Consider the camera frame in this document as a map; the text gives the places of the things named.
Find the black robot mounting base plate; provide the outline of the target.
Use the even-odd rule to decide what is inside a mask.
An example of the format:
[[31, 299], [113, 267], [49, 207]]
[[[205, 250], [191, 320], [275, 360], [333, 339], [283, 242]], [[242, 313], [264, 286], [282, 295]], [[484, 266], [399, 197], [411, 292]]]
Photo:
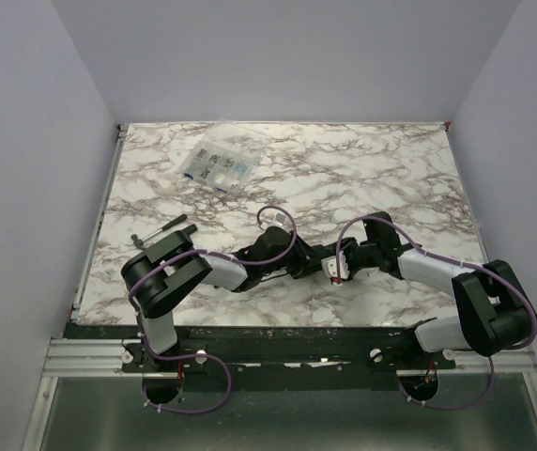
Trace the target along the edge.
[[420, 350], [405, 327], [178, 326], [176, 335], [177, 343], [164, 353], [167, 361], [151, 356], [142, 343], [128, 347], [135, 363], [148, 358], [153, 370], [179, 371], [184, 376], [178, 383], [147, 381], [155, 388], [209, 392], [221, 391], [230, 382], [235, 391], [251, 392], [231, 376], [237, 363], [306, 362], [322, 357], [364, 368], [419, 369], [422, 376], [432, 377], [442, 354]]

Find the black rubber mallet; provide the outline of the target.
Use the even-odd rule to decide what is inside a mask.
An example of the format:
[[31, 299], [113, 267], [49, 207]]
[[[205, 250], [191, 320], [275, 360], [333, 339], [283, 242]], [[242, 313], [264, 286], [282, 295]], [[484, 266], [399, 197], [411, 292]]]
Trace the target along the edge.
[[186, 226], [185, 228], [182, 229], [182, 232], [188, 236], [191, 236], [192, 234], [194, 234], [196, 231], [198, 230], [198, 227], [197, 225], [195, 224], [192, 224], [192, 225], [188, 225]]

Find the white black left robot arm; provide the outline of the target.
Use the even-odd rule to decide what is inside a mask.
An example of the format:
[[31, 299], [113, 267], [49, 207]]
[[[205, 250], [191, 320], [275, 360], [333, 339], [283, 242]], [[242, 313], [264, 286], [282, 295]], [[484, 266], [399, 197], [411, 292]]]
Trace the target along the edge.
[[275, 272], [300, 278], [314, 263], [312, 246], [278, 226], [226, 257], [196, 249], [179, 230], [128, 260], [120, 274], [147, 345], [163, 354], [177, 343], [173, 310], [197, 286], [242, 292]]

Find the small steel claw hammer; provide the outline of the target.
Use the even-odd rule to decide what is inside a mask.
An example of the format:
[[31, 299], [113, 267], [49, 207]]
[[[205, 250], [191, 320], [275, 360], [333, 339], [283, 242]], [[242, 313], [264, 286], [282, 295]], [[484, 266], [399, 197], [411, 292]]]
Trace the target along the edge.
[[178, 226], [184, 223], [187, 219], [188, 215], [183, 213], [144, 237], [139, 237], [137, 234], [132, 234], [130, 236], [132, 244], [135, 246], [136, 249], [143, 250], [145, 248], [145, 244], [151, 241], [153, 238], [156, 238], [157, 236], [171, 229], [174, 226]]

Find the dark green folding umbrella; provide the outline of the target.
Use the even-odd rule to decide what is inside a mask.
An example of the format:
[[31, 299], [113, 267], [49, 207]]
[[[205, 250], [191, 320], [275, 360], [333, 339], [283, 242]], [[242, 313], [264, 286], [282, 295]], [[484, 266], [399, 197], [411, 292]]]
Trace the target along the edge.
[[317, 272], [324, 272], [322, 261], [335, 257], [336, 243], [328, 245], [309, 245], [297, 240], [287, 254], [287, 273], [294, 279], [300, 279]]

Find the clear plastic screw organizer box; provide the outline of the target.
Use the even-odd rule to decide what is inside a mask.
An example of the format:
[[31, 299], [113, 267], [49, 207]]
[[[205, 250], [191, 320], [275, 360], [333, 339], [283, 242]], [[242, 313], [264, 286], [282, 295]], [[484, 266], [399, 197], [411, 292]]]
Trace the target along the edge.
[[201, 185], [231, 194], [247, 185], [258, 161], [259, 155], [246, 148], [202, 140], [189, 153], [179, 172]]

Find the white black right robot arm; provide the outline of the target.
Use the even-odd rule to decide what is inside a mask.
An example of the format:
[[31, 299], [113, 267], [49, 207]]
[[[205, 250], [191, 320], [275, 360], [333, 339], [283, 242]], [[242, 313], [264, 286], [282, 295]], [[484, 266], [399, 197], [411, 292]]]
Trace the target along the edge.
[[490, 357], [520, 350], [537, 335], [537, 314], [512, 266], [504, 260], [474, 263], [426, 250], [385, 213], [362, 216], [367, 241], [342, 249], [335, 244], [337, 282], [347, 282], [359, 269], [378, 268], [397, 279], [417, 282], [451, 296], [456, 314], [417, 326], [414, 335], [425, 352], [471, 350]]

